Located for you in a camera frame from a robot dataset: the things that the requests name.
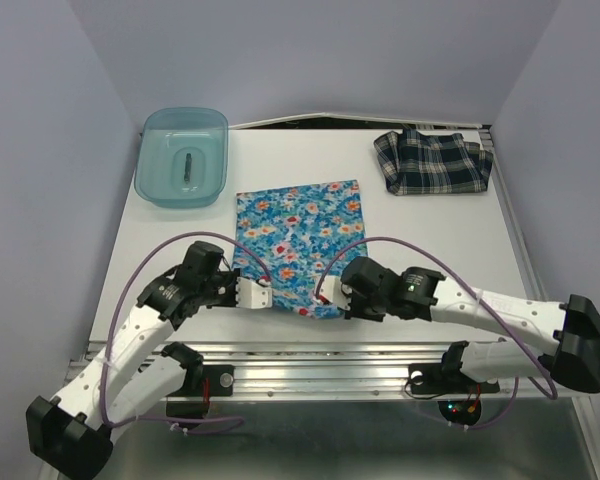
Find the white table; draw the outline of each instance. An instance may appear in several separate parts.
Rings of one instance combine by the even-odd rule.
[[[386,235],[408,240],[439,256],[472,285],[524,296],[495,182],[483,194],[393,196],[385,190],[373,148],[373,140],[382,133],[377,130],[232,131],[226,187],[216,203],[202,209],[158,208],[141,199],[132,186],[90,341],[106,339],[113,308],[124,283],[158,243],[194,230],[233,237],[237,192],[335,180],[360,182],[367,236]],[[467,140],[480,141],[475,130],[460,133]],[[123,311],[128,311],[141,289],[155,276],[182,261],[189,243],[185,240],[171,245],[149,263],[132,288]],[[221,246],[230,258],[233,246]],[[370,243],[368,248],[372,258],[398,273],[412,265],[436,268],[418,254],[397,245]],[[364,320],[314,320],[275,310],[213,309],[201,310],[185,322],[172,340],[196,344],[421,343],[492,338],[491,334],[467,327],[424,321],[388,318],[377,324]]]

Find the screw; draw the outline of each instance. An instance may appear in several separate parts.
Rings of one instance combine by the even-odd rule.
[[[220,385],[224,388],[229,388],[233,385],[233,377],[230,373],[223,373],[220,375]]]

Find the floral fabric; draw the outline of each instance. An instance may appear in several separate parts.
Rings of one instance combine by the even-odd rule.
[[[315,318],[340,314],[313,296],[320,274],[335,254],[364,238],[356,180],[278,188],[237,195],[236,239],[253,250],[273,275],[273,305]],[[340,275],[355,257],[367,255],[366,244],[349,250],[330,275]],[[233,267],[247,278],[260,278],[258,264],[240,249]]]

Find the black plaid fabric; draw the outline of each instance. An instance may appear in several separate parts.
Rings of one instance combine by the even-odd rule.
[[[387,190],[394,195],[485,192],[493,155],[462,135],[389,132],[373,142]]]

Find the gray wall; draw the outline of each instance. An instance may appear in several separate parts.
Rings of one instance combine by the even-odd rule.
[[[600,0],[563,0],[493,133],[548,291],[600,310]]]
[[[558,0],[69,0],[132,119],[492,123]]]
[[[86,341],[133,132],[65,0],[0,0],[0,479],[37,476],[24,412]]]

